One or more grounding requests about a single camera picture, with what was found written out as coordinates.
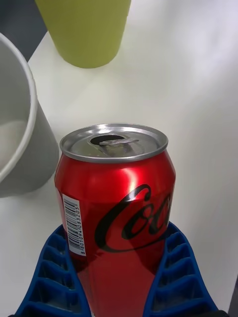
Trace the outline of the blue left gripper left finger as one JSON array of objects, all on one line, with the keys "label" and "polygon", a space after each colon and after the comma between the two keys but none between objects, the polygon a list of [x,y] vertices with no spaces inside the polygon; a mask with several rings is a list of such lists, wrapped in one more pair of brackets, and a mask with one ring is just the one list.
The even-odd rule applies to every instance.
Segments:
[{"label": "blue left gripper left finger", "polygon": [[14,317],[90,317],[82,285],[60,225],[45,242],[22,303]]}]

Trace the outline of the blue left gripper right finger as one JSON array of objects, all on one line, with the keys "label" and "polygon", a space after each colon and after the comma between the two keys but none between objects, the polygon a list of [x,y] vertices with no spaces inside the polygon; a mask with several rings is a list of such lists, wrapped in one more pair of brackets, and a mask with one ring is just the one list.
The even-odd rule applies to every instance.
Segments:
[{"label": "blue left gripper right finger", "polygon": [[203,282],[186,236],[172,223],[166,232],[165,252],[151,285],[145,317],[226,317]]}]

